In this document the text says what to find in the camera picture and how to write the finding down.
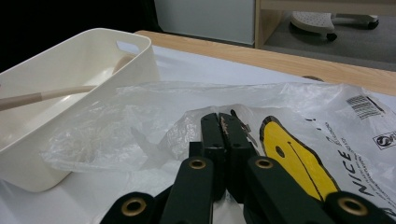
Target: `clear plastic bag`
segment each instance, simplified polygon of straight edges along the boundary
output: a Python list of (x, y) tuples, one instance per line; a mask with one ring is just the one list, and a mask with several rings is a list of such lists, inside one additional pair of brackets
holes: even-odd
[(312, 170), (327, 172), (333, 184), (319, 198), (347, 190), (395, 215), (396, 115), (369, 91), (345, 84), (153, 82), (120, 88), (71, 117), (41, 155), (74, 172), (161, 170), (188, 157), (189, 142), (200, 141), (202, 116), (231, 109), (249, 124), (262, 155), (271, 153), (261, 140), (270, 121), (309, 149), (301, 153), (313, 152), (306, 157), (322, 167)]

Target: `white plastic tray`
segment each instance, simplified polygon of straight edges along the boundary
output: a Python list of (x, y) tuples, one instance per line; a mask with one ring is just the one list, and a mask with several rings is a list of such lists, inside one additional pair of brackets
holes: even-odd
[[(227, 85), (316, 82), (273, 70), (153, 46), (161, 81), (195, 81)], [(396, 111), (396, 97), (375, 94)], [(124, 172), (72, 173), (54, 188), (31, 193), (0, 180), (0, 223), (100, 223), (122, 195), (133, 191), (153, 196), (173, 183), (173, 167), (136, 175)], [(244, 223), (241, 207), (231, 201), (213, 214), (214, 223)]]
[[(128, 54), (134, 58), (113, 70)], [(94, 85), (88, 93), (0, 111), (0, 178), (28, 191), (49, 189), (69, 172), (50, 168), (39, 156), (61, 120), (110, 96), (117, 87), (159, 80), (151, 41), (108, 29), (76, 35), (0, 74), (0, 98)]]

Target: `brass rivet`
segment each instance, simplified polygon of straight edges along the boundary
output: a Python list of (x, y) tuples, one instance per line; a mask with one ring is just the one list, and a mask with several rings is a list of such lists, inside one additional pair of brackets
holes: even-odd
[(340, 198), (338, 199), (338, 205), (340, 205), (340, 207), (346, 212), (355, 216), (362, 217), (366, 216), (369, 213), (367, 207), (364, 204), (353, 198)]
[(270, 161), (268, 161), (266, 159), (256, 160), (256, 165), (258, 167), (260, 167), (260, 168), (263, 168), (263, 169), (269, 169), (269, 168), (272, 168), (274, 166)]
[[(131, 204), (135, 206), (134, 209), (128, 208)], [(146, 202), (142, 198), (131, 198), (122, 205), (121, 212), (127, 217), (134, 217), (142, 213), (146, 206)]]
[(189, 162), (189, 166), (192, 169), (199, 170), (199, 169), (203, 169), (203, 168), (206, 167), (206, 162), (205, 161), (201, 161), (201, 160), (192, 160), (192, 161)]

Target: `black plastic part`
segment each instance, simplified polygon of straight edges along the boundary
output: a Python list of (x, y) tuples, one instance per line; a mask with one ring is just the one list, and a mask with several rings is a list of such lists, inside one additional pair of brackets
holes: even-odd
[(338, 224), (394, 224), (396, 223), (382, 209), (368, 200), (345, 191), (330, 193), (323, 209)]
[(226, 148), (219, 126), (218, 116), (215, 113), (201, 118), (202, 153), (201, 156), (213, 161), (215, 165), (214, 200), (218, 201), (225, 192), (225, 161)]
[(244, 218), (247, 224), (270, 223), (250, 188), (247, 188), (245, 195)]
[(190, 142), (189, 144), (189, 157), (204, 156), (202, 151), (202, 142)]
[(209, 224), (213, 219), (213, 162), (204, 157), (184, 160), (163, 209), (161, 224)]
[(155, 208), (152, 213), (151, 224), (160, 223), (161, 217), (163, 215), (163, 209), (165, 208), (166, 202), (168, 201), (169, 194), (173, 186), (168, 187), (163, 192), (154, 197)]
[(367, 28), (369, 30), (374, 30), (379, 24), (379, 20), (376, 21), (370, 21), (369, 24), (367, 25)]
[(156, 223), (155, 199), (147, 193), (132, 192), (117, 199), (101, 224)]
[(256, 150), (249, 143), (239, 118), (228, 114), (219, 114), (219, 122), (226, 142), (226, 186), (238, 203), (245, 198), (245, 167), (248, 159), (257, 156)]
[(335, 223), (287, 171), (271, 158), (258, 156), (248, 161), (247, 184), (269, 223)]
[(337, 34), (326, 34), (326, 37), (329, 41), (334, 41), (337, 38)]

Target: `white table surface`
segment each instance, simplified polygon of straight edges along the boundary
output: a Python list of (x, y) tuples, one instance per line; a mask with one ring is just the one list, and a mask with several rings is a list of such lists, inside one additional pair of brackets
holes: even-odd
[[(316, 82), (258, 67), (155, 46), (154, 52), (161, 79), (166, 81), (198, 81), (231, 85)], [(396, 111), (396, 97), (377, 93), (375, 96)], [(162, 182), (165, 185), (171, 183), (172, 180)], [(33, 193), (1, 180), (0, 223), (99, 223), (106, 210), (121, 195), (130, 192), (130, 184), (129, 174), (124, 173), (72, 173), (54, 188)], [(156, 188), (148, 190), (148, 193), (158, 193), (161, 190)], [(228, 215), (233, 223), (242, 221), (240, 217), (233, 217), (233, 213), (241, 212), (239, 208), (230, 205), (225, 209), (232, 211)]]

